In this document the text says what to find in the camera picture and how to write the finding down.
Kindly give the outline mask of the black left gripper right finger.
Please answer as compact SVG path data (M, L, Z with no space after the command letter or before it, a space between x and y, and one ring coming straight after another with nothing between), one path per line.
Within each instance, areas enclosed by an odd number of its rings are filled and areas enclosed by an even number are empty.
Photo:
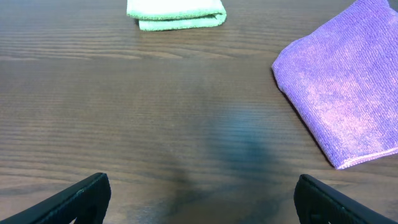
M397 224L308 174L298 179L294 204L301 224Z

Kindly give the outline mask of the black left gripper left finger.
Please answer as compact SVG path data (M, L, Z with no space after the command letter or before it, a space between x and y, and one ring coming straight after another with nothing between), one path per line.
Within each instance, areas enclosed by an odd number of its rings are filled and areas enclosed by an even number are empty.
M95 173L1 224L102 224L111 198L105 173Z

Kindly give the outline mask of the purple microfibre cloth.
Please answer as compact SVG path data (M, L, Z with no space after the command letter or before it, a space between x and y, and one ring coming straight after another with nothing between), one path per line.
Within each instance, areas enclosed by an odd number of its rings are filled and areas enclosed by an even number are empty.
M354 2L272 70L334 168L397 152L397 12L387 0Z

